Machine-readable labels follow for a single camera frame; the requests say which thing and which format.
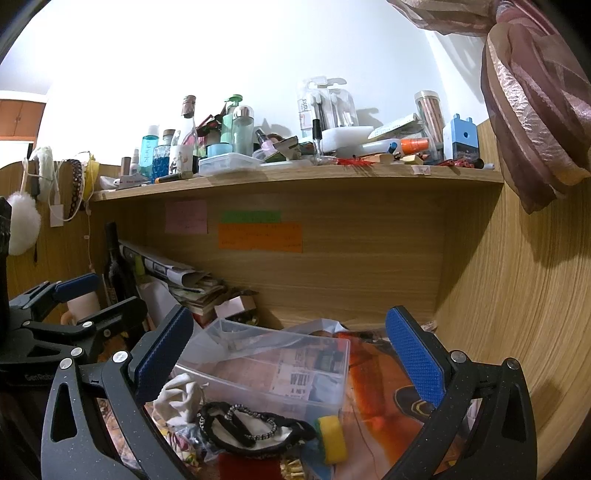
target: green sticky note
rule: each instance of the green sticky note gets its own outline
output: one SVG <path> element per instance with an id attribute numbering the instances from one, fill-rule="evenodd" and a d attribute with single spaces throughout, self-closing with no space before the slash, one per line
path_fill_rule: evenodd
<path id="1" fill-rule="evenodd" d="M 281 223 L 279 210 L 227 210 L 221 223 Z"/>

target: orange cap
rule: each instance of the orange cap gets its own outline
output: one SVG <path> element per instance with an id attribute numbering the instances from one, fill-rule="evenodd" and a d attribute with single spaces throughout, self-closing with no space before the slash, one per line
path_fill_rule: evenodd
<path id="1" fill-rule="evenodd" d="M 402 153 L 405 155 L 412 155 L 413 153 L 424 152 L 429 150 L 428 138 L 404 138 L 400 141 Z"/>

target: cabinet door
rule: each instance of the cabinet door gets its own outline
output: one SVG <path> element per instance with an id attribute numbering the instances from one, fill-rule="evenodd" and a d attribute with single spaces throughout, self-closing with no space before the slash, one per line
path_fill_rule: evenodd
<path id="1" fill-rule="evenodd" d="M 0 100 L 0 137 L 13 137 L 21 114 L 20 100 Z"/>
<path id="2" fill-rule="evenodd" d="M 44 109 L 45 103 L 23 102 L 14 136 L 37 138 Z"/>

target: clear plastic box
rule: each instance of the clear plastic box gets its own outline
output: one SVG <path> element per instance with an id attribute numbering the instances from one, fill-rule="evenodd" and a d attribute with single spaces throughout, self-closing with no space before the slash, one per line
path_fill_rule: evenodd
<path id="1" fill-rule="evenodd" d="M 224 153 L 199 160 L 199 175 L 210 177 L 233 171 L 257 170 L 260 165 L 261 162 L 256 158 L 241 153 Z"/>
<path id="2" fill-rule="evenodd" d="M 347 339 L 218 319 L 193 333 L 175 373 L 188 372 L 207 401 L 312 422 L 339 414 L 348 370 Z"/>

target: wooden shelf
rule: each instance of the wooden shelf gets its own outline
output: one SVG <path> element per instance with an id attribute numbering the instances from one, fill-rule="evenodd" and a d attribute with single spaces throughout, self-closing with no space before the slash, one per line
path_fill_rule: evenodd
<path id="1" fill-rule="evenodd" d="M 92 200 L 101 202 L 132 197 L 208 196 L 220 193 L 273 193 L 305 190 L 356 190 L 395 188 L 412 190 L 449 190 L 502 184 L 496 170 L 431 167 L 431 175 L 415 175 L 408 165 L 372 167 L 270 168 L 228 173 L 214 177 L 196 177 L 158 185 L 125 190 L 96 192 Z"/>

